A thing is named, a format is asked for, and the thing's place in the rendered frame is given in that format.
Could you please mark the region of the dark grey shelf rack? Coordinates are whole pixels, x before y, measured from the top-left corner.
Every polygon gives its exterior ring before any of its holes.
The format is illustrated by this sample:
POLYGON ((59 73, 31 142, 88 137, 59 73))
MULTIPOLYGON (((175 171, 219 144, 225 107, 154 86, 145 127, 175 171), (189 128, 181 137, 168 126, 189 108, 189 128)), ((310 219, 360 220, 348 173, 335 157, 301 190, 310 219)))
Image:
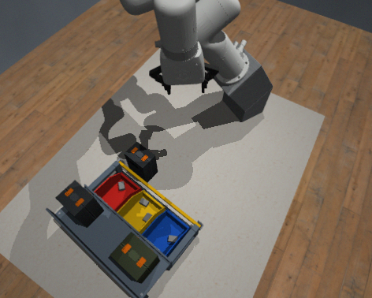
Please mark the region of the dark grey shelf rack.
MULTIPOLYGON (((103 212, 86 227, 79 220, 77 220, 71 213, 62 207, 56 214, 48 208, 49 214, 87 251, 87 253, 113 278, 115 279, 133 298, 148 298, 147 293, 162 276, 167 269, 168 271, 173 267, 175 262, 181 257, 189 244, 198 235, 199 230, 202 229, 203 224, 199 220, 197 223, 201 225, 199 228, 196 224, 192 227, 182 218, 172 212, 167 206, 156 199, 145 188, 134 181, 129 175, 123 172, 122 166, 125 162, 119 158, 108 169, 106 169, 95 181, 89 186, 84 185, 84 188, 90 192, 103 208, 103 212), (107 179, 114 171, 115 174, 122 172, 126 177, 137 184, 142 191, 144 190, 154 199, 156 199, 166 210, 171 211, 181 221, 188 225, 191 229, 184 236, 181 242, 175 247, 172 253, 167 257, 158 248, 156 248, 146 237, 139 233, 132 225, 130 225, 124 218, 122 218, 112 207, 110 207, 103 199, 101 199, 94 190, 107 179), (65 224, 62 224, 59 219, 65 224), (133 232, 138 238, 145 243, 155 254, 158 255, 160 262, 147 276, 143 283, 139 283, 132 276, 130 276, 111 256, 110 254, 115 248, 133 232), (114 276, 108 269, 111 269, 117 276, 114 276)), ((114 175, 115 175, 114 174, 114 175)))

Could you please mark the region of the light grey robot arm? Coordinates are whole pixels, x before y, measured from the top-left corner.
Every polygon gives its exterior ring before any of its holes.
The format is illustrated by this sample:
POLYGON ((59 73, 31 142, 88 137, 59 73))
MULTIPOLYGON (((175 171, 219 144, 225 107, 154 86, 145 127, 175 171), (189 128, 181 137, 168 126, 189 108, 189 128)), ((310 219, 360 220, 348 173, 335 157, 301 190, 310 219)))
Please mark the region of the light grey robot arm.
POLYGON ((154 10, 160 40, 155 47, 162 49, 173 61, 186 61, 198 50, 198 41, 203 57, 219 68, 216 77, 223 84, 242 80, 249 69, 249 60, 244 52, 247 44, 242 40, 234 45, 222 31, 240 14, 238 0, 120 0, 132 15, 154 10), (196 4, 196 7, 195 7, 196 4), (196 23, 197 21, 197 23, 196 23), (217 32, 220 31, 218 34, 217 32), (215 37, 214 35, 217 34, 215 37), (198 38, 197 38, 198 36, 198 38), (214 37, 214 38, 213 38, 214 37), (236 49, 237 48, 237 49, 236 49))

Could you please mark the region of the yellow bar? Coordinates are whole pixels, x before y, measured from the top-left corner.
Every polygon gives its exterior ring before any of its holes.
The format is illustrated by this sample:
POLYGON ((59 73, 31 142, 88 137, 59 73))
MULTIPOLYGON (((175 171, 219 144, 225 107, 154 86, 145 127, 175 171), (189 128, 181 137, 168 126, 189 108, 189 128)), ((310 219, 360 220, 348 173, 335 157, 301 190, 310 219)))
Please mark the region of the yellow bar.
POLYGON ((144 185, 146 185, 152 192, 154 192, 157 196, 159 196, 161 199, 163 199, 165 202, 167 202, 172 208, 174 208, 176 211, 178 211, 180 214, 182 214, 186 219, 188 219, 192 224, 196 224, 199 228, 201 225, 197 223, 195 220, 193 220, 191 217, 189 217, 187 214, 185 214, 179 207, 174 205, 172 202, 170 202, 165 196, 163 196, 160 192, 158 192, 156 189, 154 189, 152 186, 150 186, 145 180, 143 180, 141 177, 139 177, 136 173, 134 173, 132 170, 130 170, 125 164, 123 164, 121 161, 119 161, 121 166, 126 169, 131 175, 133 175, 136 179, 138 179, 140 182, 142 182, 144 185))

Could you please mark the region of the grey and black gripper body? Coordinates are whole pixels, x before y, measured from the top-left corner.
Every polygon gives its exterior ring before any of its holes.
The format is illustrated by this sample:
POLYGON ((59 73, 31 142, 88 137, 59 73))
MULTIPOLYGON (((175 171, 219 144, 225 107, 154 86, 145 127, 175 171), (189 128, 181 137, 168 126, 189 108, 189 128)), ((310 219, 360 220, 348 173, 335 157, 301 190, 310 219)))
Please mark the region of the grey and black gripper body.
POLYGON ((160 64, 162 79, 167 85, 201 84, 205 80, 203 51, 199 42, 195 55, 186 61, 170 60, 161 49, 160 64))

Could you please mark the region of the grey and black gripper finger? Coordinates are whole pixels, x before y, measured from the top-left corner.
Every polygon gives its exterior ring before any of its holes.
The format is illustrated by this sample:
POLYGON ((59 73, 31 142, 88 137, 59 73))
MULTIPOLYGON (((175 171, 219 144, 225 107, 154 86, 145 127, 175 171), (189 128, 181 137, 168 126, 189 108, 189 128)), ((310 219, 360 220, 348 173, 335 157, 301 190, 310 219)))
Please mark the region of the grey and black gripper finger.
POLYGON ((168 95, 171 95, 171 85, 167 85, 164 83, 162 75, 160 73, 162 73, 161 66, 158 66, 149 71, 149 76, 155 79, 155 81, 162 84, 162 86, 165 88, 165 91, 167 91, 168 95))
POLYGON ((204 93, 204 88, 207 88, 208 81, 212 80, 219 73, 219 68, 215 65, 204 62, 204 67, 209 72, 205 72, 205 80, 202 82, 202 93, 204 93))

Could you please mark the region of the yellow bin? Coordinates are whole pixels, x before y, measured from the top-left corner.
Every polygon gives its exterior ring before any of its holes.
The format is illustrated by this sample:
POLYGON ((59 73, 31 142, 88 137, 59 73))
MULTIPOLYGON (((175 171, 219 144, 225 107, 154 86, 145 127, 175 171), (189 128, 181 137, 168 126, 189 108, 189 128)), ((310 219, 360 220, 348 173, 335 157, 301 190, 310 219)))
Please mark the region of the yellow bin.
POLYGON ((132 196, 118 211, 124 219, 126 219, 139 233, 143 231, 163 212, 165 208, 156 199, 150 196, 147 192, 141 191, 132 196), (147 207, 140 204, 141 198, 149 201, 147 207), (150 199, 149 199, 150 198, 150 199), (151 218, 145 223, 143 218, 148 213, 152 214, 151 218), (143 227, 142 227, 143 226, 143 227), (142 227, 142 228, 141 228, 142 227), (141 229, 140 229, 141 228, 141 229))

